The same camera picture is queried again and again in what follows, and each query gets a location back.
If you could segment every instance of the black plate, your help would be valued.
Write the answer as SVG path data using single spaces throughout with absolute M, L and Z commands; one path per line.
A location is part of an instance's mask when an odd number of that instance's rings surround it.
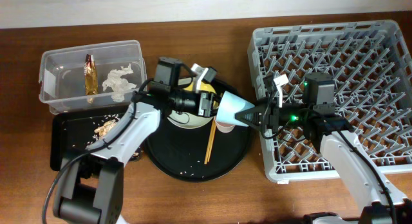
M 216 79 L 212 86 L 218 94 L 224 91 L 237 94 L 234 88 Z M 121 118 L 126 110 L 127 106 L 115 106 L 57 115 L 53 119 L 50 167 L 60 170 L 67 148 L 84 149 L 88 142 L 95 141 L 92 136 L 96 128 L 113 119 L 113 115 Z M 145 142 L 145 153 L 160 170 L 180 180 L 204 182 L 223 176 L 245 156 L 252 130 L 240 126 L 230 133 L 216 130 L 210 162 L 204 165 L 211 124 L 182 129 L 168 119 L 162 120 L 158 130 Z
M 217 94 L 238 92 L 220 80 L 212 82 Z M 252 130 L 236 126 L 229 133 L 216 130 L 210 162 L 204 165 L 212 121 L 196 129 L 176 127 L 163 120 L 145 142 L 145 153 L 164 173 L 188 182 L 213 180 L 235 168 L 247 153 Z

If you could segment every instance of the clear plastic container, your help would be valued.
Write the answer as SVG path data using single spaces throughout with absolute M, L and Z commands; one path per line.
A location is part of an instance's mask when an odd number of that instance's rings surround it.
M 98 80 L 98 95 L 86 96 L 84 84 L 84 61 L 86 54 L 93 54 Z M 122 76 L 137 88 L 146 79 L 146 69 L 138 41 L 118 41 L 78 46 L 44 52 L 41 59 L 39 82 L 40 101 L 50 105 L 53 114 L 81 109 L 127 104 L 132 89 L 124 91 L 123 102 L 115 102 L 111 88 L 103 91 L 102 83 L 111 70 L 131 65 L 133 74 Z

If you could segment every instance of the chopsticks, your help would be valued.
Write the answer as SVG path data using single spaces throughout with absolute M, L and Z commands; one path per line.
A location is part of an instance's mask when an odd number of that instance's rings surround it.
M 212 153 L 212 147 L 213 147 L 213 140 L 214 140 L 215 132 L 216 132 L 216 122 L 214 121 L 214 119 L 212 119 L 211 133 L 209 135 L 209 141 L 207 142 L 205 164 L 207 164 L 209 162 L 209 160 L 211 159 L 211 153 Z

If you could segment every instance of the wooden table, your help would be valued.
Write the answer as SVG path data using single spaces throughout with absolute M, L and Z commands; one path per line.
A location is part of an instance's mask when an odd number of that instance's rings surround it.
M 38 97 L 40 60 L 46 50 L 136 39 L 149 77 L 155 74 L 159 56 L 175 57 L 188 65 L 214 66 L 219 78 L 246 99 L 255 100 L 246 53 L 254 29 L 393 19 L 412 50 L 411 17 L 412 12 L 388 12 L 0 30 L 0 223 L 40 223 L 42 204 L 56 175 L 49 167 L 53 115 Z M 123 215 L 130 223 L 260 223 L 323 211 L 345 218 L 359 216 L 340 180 L 269 182 L 259 139 L 252 145 L 233 171 L 207 183 L 173 179 L 148 157 L 129 164 Z M 411 175 L 388 178 L 412 197 Z M 48 217 L 49 223 L 62 222 L 53 217 L 51 209 Z

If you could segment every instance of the crumpled paper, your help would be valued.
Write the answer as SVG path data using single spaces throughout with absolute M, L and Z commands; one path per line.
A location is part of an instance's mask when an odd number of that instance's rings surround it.
M 130 83 L 127 79 L 122 79 L 121 76 L 133 73 L 131 69 L 131 64 L 127 68 L 121 66 L 121 70 L 111 70 L 108 74 L 108 79 L 103 82 L 103 91 L 105 91 L 108 87 L 111 87 L 114 94 L 111 96 L 113 101 L 115 102 L 123 102 L 124 101 L 124 93 L 123 91 L 127 91 L 133 88 L 136 88 L 136 84 Z

